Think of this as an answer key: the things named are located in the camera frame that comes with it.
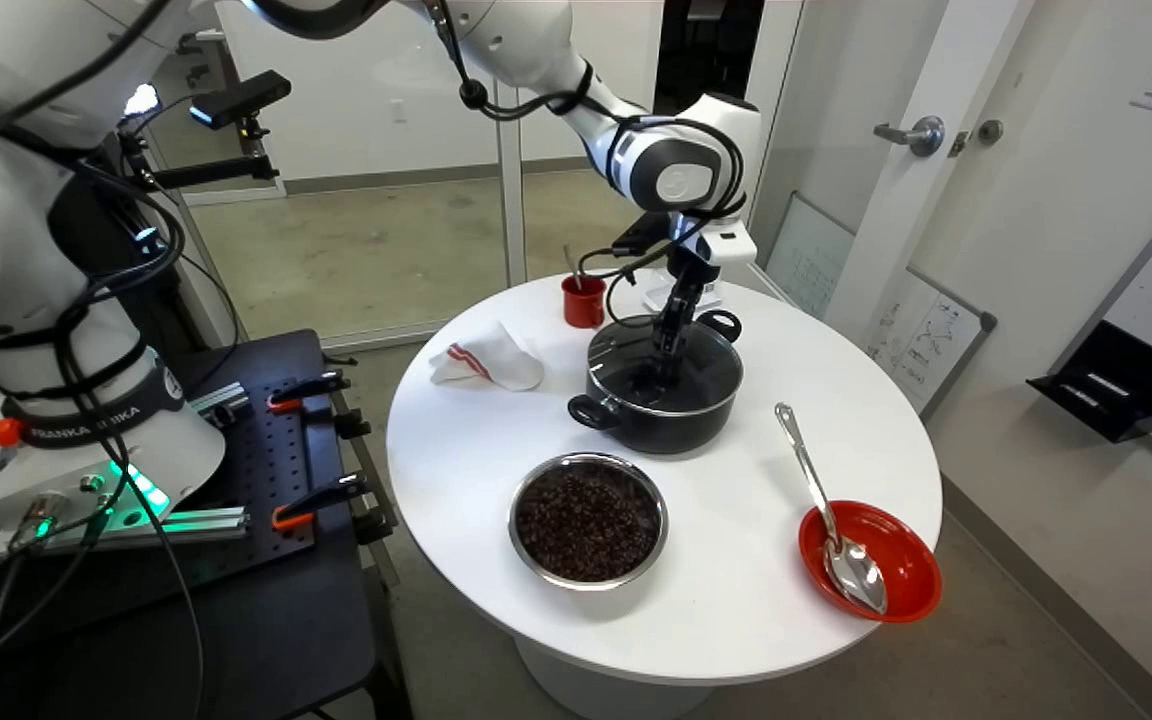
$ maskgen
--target pot lid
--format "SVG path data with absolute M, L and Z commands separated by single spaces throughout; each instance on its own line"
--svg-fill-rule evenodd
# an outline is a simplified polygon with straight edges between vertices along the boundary
M 688 326 L 671 362 L 648 326 L 614 326 L 589 350 L 589 381 L 642 413 L 709 413 L 735 398 L 743 364 L 727 335 Z

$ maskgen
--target door handle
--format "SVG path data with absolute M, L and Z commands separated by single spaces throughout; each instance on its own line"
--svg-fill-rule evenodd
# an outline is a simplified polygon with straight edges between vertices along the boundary
M 882 124 L 873 127 L 887 143 L 906 143 L 914 155 L 935 155 L 944 143 L 944 120 L 940 115 L 922 115 L 910 133 Z

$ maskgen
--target black pot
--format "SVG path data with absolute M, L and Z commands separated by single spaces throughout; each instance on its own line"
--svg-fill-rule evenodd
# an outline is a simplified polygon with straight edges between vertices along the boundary
M 614 326 L 589 344 L 589 392 L 570 413 L 636 454 L 691 454 L 733 416 L 743 378 L 735 335 L 733 311 L 706 311 L 665 362 L 648 326 Z

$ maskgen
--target round white table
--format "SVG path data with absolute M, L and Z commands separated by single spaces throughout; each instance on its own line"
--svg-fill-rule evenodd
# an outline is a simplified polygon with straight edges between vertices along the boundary
M 452 587 L 521 636 L 523 666 L 570 709 L 592 698 L 589 681 L 628 693 L 748 684 L 876 631 L 837 612 L 801 570 L 797 533 L 813 494 L 771 416 L 776 401 L 797 408 L 833 502 L 887 510 L 935 550 L 940 468 L 901 387 L 801 308 L 735 285 L 715 285 L 715 296 L 743 320 L 743 385 L 727 428 L 688 458 L 642 458 L 570 422 L 592 333 L 566 326 L 562 278 L 460 311 L 422 350 L 391 401 L 388 468 L 413 539 Z M 431 385 L 430 362 L 492 326 L 545 364 L 545 385 Z M 566 454 L 616 454 L 659 484 L 667 544 L 642 583 L 570 598 L 516 557 L 511 496 Z

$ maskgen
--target pot handle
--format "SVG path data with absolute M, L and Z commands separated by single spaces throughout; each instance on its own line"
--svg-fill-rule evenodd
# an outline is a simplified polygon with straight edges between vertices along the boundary
M 614 424 L 614 413 L 592 398 L 572 398 L 570 416 L 586 428 L 608 428 Z
M 719 333 L 719 335 L 727 335 L 727 344 L 735 344 L 735 335 L 740 335 L 740 315 L 733 315 L 733 311 L 706 311 L 706 315 L 696 315 L 696 326 L 709 326 L 713 333 Z

